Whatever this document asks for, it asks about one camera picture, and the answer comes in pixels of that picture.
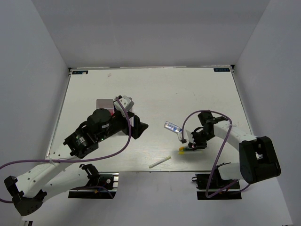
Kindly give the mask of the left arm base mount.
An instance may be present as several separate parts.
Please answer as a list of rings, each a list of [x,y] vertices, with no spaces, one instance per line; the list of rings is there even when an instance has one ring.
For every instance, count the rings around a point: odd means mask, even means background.
[[[69,199],[113,199],[116,195],[119,173],[99,172],[93,164],[81,164],[84,184],[69,191]]]

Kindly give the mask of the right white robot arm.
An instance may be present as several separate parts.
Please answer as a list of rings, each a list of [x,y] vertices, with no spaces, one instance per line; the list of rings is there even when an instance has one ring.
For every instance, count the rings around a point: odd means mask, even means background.
[[[193,132],[185,131],[189,148],[193,151],[207,148],[207,141],[214,137],[223,139],[238,151],[239,162],[215,166],[217,173],[212,181],[222,188],[230,180],[244,180],[254,184],[280,176],[281,168],[272,140],[267,137],[256,137],[235,127],[225,116],[214,117],[211,111],[198,114],[201,127]]]

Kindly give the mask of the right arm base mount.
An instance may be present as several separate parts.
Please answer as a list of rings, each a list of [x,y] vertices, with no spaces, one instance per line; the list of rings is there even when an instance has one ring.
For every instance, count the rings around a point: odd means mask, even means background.
[[[234,185],[227,189],[223,189],[221,192],[216,194],[211,198],[206,197],[206,186],[209,180],[210,173],[199,173],[195,174],[191,178],[192,182],[196,184],[197,189],[197,199],[199,201],[204,200],[241,200],[242,195],[240,193],[240,184],[236,182]],[[208,195],[217,192],[219,189],[224,188],[228,184],[233,182],[233,180],[222,180],[220,176],[213,176],[211,184],[209,186]]]

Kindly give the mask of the clear blue spray bottle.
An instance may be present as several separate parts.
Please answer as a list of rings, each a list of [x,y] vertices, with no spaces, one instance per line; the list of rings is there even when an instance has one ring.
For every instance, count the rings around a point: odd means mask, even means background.
[[[179,133],[179,132],[182,131],[182,129],[181,129],[179,126],[177,126],[177,125],[175,125],[175,124],[173,124],[173,123],[171,123],[171,122],[169,122],[169,121],[166,121],[166,122],[165,122],[164,128],[166,128],[166,129],[168,129],[169,131],[172,131],[172,132],[174,132],[174,133]]]

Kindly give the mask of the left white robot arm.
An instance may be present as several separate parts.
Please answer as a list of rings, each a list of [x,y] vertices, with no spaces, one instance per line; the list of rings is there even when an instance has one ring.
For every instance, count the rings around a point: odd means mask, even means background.
[[[99,143],[122,131],[128,139],[138,139],[148,124],[124,108],[111,114],[107,109],[96,109],[86,121],[69,135],[60,149],[20,176],[9,176],[4,184],[18,213],[28,216],[48,199],[69,189],[98,188],[99,173],[86,159],[98,149]]]

